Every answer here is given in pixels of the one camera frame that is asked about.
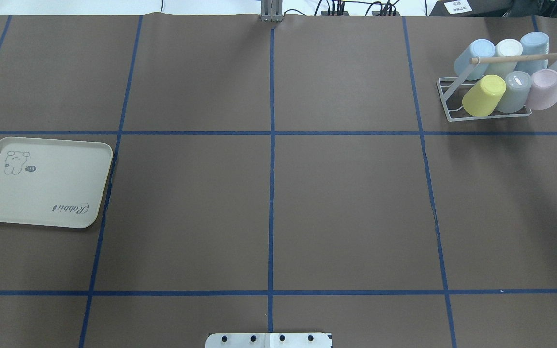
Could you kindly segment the bright yellow cup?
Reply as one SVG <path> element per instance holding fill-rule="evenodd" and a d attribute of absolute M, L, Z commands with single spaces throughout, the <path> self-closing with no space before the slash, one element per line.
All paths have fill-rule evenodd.
<path fill-rule="evenodd" d="M 471 116 L 493 113 L 506 92 L 506 82 L 497 75 L 485 75 L 462 98 L 464 110 Z"/>

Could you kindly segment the light blue cup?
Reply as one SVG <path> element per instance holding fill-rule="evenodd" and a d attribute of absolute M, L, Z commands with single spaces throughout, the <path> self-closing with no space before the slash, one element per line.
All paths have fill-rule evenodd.
<path fill-rule="evenodd" d="M 454 62 L 454 70 L 455 73 L 457 75 L 461 75 L 461 73 L 468 67 L 470 66 L 470 60 L 471 58 L 474 57 L 482 57 L 482 58 L 487 58 L 487 57 L 493 57 L 496 53 L 496 48 L 495 45 L 485 39 L 485 38 L 479 38 L 473 42 L 471 42 L 471 44 L 469 44 L 469 46 L 467 46 L 466 49 L 464 49 L 464 51 L 462 51 L 462 53 L 460 55 L 458 55 L 457 59 Z M 481 62 L 480 64 L 478 64 L 478 66 L 476 66 L 473 71 L 471 71 L 471 73 L 469 75 L 467 75 L 466 77 L 466 81 L 476 81 L 478 79 L 480 79 L 482 76 L 485 75 L 486 70 L 489 67 L 489 63 L 485 63 L 485 62 Z"/>
<path fill-rule="evenodd" d="M 550 49 L 550 37 L 543 32 L 535 31 L 524 35 L 520 39 L 523 46 L 522 55 L 541 55 L 548 54 Z M 523 71 L 529 75 L 548 68 L 548 60 L 542 59 L 540 61 L 520 61 L 517 62 L 515 71 Z"/>

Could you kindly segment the grey cup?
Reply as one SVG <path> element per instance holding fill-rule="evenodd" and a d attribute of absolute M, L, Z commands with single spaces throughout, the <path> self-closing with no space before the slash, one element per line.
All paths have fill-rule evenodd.
<path fill-rule="evenodd" d="M 519 112 L 528 99 L 532 88 L 532 77 L 523 71 L 513 71 L 504 77 L 504 81 L 506 82 L 506 92 L 495 110 L 506 114 Z"/>

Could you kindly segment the pale yellow-green cup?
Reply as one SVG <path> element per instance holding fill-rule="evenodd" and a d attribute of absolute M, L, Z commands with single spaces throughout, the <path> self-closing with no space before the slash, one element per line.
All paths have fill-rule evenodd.
<path fill-rule="evenodd" d="M 506 38 L 499 42 L 495 47 L 495 57 L 515 57 L 522 55 L 523 46 L 521 42 L 513 38 Z M 489 63 L 484 72 L 485 75 L 497 75 L 504 79 L 506 75 L 513 72 L 517 65 L 516 61 L 511 62 L 493 62 Z"/>

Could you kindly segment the pink cup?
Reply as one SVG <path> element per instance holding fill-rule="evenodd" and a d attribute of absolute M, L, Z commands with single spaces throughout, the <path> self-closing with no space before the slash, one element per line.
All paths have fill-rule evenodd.
<path fill-rule="evenodd" d="M 540 69 L 532 75 L 532 86 L 525 106 L 531 110 L 545 110 L 557 103 L 557 71 Z"/>

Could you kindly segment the cream plastic tray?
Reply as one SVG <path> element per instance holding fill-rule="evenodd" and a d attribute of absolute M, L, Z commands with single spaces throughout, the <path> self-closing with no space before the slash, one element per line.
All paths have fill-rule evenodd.
<path fill-rule="evenodd" d="M 0 140 L 0 223 L 84 229 L 101 209 L 114 152 L 102 142 Z"/>

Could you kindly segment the aluminium frame post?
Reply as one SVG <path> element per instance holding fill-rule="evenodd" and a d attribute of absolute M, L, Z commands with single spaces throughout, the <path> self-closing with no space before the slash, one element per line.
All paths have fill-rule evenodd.
<path fill-rule="evenodd" d="M 261 22 L 283 22 L 283 0 L 261 0 L 260 5 Z"/>

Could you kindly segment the white pedestal column base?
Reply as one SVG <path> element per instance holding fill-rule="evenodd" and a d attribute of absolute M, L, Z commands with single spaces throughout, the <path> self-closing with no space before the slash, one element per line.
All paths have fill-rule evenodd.
<path fill-rule="evenodd" d="M 332 348 L 330 333 L 217 333 L 208 336 L 206 348 Z"/>

